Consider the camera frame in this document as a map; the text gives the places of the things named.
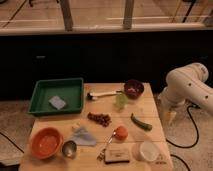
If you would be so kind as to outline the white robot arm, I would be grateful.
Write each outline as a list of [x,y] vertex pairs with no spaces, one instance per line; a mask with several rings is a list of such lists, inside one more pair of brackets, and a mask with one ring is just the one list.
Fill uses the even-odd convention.
[[158,96],[163,126],[171,124],[176,116],[174,109],[183,105],[185,100],[190,100],[207,113],[213,114],[213,88],[205,84],[208,77],[208,69],[201,63],[191,63],[167,74],[167,86]]

